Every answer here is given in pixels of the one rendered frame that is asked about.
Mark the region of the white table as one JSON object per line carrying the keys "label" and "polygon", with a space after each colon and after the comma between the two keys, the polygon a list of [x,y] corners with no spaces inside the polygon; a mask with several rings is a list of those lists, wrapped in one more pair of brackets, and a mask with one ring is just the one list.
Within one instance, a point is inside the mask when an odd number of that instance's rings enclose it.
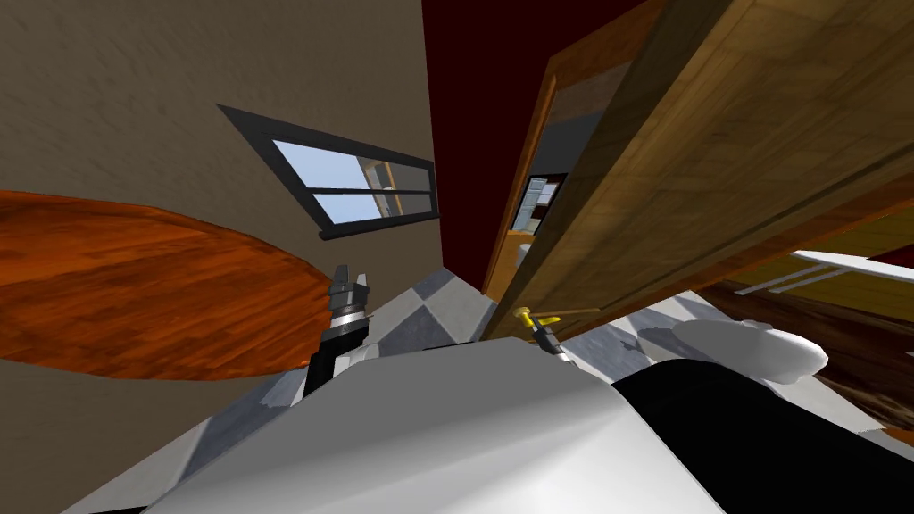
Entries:
{"label": "white table", "polygon": [[875,261],[861,256],[814,251],[796,251],[791,253],[790,256],[803,261],[814,262],[815,265],[789,275],[783,275],[779,278],[749,286],[745,289],[738,290],[735,293],[738,295],[748,295],[757,291],[767,290],[771,293],[779,294],[829,278],[838,277],[838,275],[846,273],[860,273],[872,275],[872,277],[914,284],[914,269]]}

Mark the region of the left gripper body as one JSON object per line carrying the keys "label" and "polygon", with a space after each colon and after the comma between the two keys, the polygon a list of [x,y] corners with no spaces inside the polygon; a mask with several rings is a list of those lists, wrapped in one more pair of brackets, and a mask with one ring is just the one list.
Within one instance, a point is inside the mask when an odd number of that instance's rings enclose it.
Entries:
{"label": "left gripper body", "polygon": [[358,283],[334,284],[328,290],[331,311],[365,311],[370,289]]}

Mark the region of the dark grey framed window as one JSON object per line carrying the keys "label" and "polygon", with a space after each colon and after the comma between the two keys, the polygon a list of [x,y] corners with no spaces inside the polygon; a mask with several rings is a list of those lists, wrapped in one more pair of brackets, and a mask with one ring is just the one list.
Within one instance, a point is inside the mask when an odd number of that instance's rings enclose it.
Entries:
{"label": "dark grey framed window", "polygon": [[440,217],[431,161],[222,105],[322,240]]}

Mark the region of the yellow door handle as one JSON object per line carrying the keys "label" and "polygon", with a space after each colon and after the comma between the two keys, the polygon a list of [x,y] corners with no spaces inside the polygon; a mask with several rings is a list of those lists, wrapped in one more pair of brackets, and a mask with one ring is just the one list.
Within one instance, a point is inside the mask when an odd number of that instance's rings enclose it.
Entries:
{"label": "yellow door handle", "polygon": [[519,307],[513,310],[513,317],[519,319],[527,328],[533,328],[536,323],[541,326],[557,323],[569,316],[599,313],[599,308],[587,308],[565,311],[531,311],[528,307]]}

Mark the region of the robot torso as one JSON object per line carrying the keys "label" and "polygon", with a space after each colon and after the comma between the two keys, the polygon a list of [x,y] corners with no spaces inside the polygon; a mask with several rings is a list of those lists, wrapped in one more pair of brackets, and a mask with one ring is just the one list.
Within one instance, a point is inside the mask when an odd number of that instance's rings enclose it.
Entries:
{"label": "robot torso", "polygon": [[724,514],[600,378],[507,338],[360,361],[144,514]]}

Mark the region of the round orange wooden table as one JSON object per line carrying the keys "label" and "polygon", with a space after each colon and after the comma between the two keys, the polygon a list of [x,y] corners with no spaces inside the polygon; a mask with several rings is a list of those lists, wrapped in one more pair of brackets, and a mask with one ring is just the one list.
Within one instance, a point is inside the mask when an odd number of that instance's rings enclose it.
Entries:
{"label": "round orange wooden table", "polygon": [[253,236],[158,208],[0,191],[0,360],[213,381],[305,365],[329,281]]}

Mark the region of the brown wooden door leaf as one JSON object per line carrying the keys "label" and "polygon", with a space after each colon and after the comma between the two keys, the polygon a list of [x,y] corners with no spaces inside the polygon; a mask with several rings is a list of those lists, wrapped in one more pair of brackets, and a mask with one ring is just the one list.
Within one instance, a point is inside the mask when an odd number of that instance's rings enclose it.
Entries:
{"label": "brown wooden door leaf", "polygon": [[483,335],[576,336],[914,204],[914,0],[646,0],[554,54],[548,122],[609,102]]}

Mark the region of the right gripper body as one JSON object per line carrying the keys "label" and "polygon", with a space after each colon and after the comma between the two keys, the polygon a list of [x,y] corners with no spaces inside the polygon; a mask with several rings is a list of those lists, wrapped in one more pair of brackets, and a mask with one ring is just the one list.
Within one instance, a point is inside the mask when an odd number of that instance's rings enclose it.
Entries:
{"label": "right gripper body", "polygon": [[564,351],[564,348],[561,346],[560,341],[552,332],[550,327],[542,325],[533,326],[533,337],[536,341],[536,344],[544,352],[560,359],[561,361],[568,362],[576,366],[574,362]]}

